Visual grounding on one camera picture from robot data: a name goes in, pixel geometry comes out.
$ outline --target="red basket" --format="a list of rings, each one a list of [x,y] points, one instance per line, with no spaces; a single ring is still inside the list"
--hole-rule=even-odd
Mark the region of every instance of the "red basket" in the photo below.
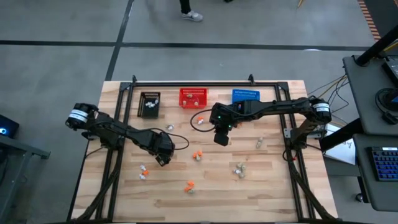
[[[184,109],[202,109],[207,105],[206,88],[181,88],[180,106]]]

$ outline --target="white sneaker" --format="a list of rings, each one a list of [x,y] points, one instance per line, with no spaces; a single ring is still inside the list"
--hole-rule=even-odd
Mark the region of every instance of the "white sneaker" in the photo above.
[[[190,11],[187,14],[182,14],[182,18],[183,19],[189,19],[193,22],[201,22],[203,20],[203,15],[194,12],[194,11]]]

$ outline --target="keyboard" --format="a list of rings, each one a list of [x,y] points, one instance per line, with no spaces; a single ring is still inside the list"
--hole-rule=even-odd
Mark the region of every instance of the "keyboard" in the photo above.
[[[378,181],[398,181],[398,148],[369,147],[373,171]]]

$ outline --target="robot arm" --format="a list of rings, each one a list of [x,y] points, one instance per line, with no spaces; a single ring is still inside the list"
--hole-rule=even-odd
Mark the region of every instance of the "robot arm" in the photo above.
[[[291,131],[290,145],[293,149],[305,148],[308,134],[318,125],[331,121],[329,104],[315,97],[272,102],[244,100],[231,105],[216,103],[210,115],[210,123],[215,125],[214,142],[226,146],[229,140],[228,132],[236,128],[240,122],[260,119],[266,115],[292,113],[306,117],[299,128]]]
[[[75,131],[83,129],[98,136],[101,144],[108,148],[118,147],[122,138],[128,138],[135,145],[155,156],[161,166],[170,162],[175,149],[175,145],[167,134],[157,133],[151,129],[133,128],[114,120],[106,113],[99,112],[95,105],[75,104],[65,124]]]

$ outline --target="wooden tabletop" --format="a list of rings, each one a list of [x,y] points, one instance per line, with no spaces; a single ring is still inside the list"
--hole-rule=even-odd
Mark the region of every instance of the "wooden tabletop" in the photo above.
[[[292,99],[307,96],[303,81],[287,81]],[[105,82],[99,109],[114,115],[120,82]],[[209,87],[207,108],[216,102],[230,104],[231,89]],[[275,99],[271,87],[254,87],[261,92],[261,101]],[[159,91],[160,111],[158,119],[137,117],[139,96],[142,91]],[[297,221],[287,163],[282,158],[284,140],[279,116],[243,123],[229,132],[226,147],[213,142],[214,133],[200,133],[189,124],[191,116],[199,110],[184,110],[178,105],[179,88],[134,88],[129,124],[137,129],[161,128],[173,124],[173,134],[185,136],[190,146],[175,151],[170,164],[161,167],[154,157],[126,141],[114,222],[276,222]],[[210,113],[203,113],[205,120]],[[304,120],[296,115],[297,124]],[[205,122],[200,129],[209,129]],[[261,148],[257,140],[263,137]],[[176,147],[186,143],[173,137]],[[317,145],[315,140],[308,143]],[[99,148],[99,141],[92,141],[88,153]],[[195,151],[203,151],[200,162],[192,159]],[[337,217],[322,154],[311,147],[303,150],[310,188],[330,214]],[[106,149],[90,155],[84,164],[72,218],[81,215],[100,190]],[[236,164],[247,166],[246,177],[239,179],[233,173]],[[149,176],[140,180],[140,165],[144,164]],[[195,193],[184,192],[187,181],[195,183]],[[304,214],[307,214],[303,192],[300,191]],[[104,214],[108,211],[108,201]]]

